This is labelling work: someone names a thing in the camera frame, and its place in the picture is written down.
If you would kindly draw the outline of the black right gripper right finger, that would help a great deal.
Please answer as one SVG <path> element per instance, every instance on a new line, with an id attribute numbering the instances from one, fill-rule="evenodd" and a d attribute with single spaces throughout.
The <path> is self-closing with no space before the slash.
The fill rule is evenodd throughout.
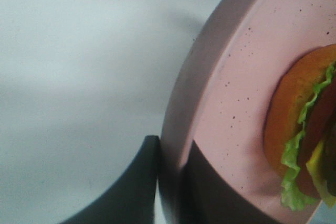
<path id="1" fill-rule="evenodd" d="M 192 144 L 180 183 L 179 223 L 278 223 L 235 192 Z"/>

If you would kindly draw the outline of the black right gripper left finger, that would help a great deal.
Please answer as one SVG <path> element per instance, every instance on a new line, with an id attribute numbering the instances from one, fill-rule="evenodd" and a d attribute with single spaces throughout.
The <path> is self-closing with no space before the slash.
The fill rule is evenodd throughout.
<path id="1" fill-rule="evenodd" d="M 63 223 L 154 223 L 159 137 L 148 135 L 137 155 L 98 199 Z"/>

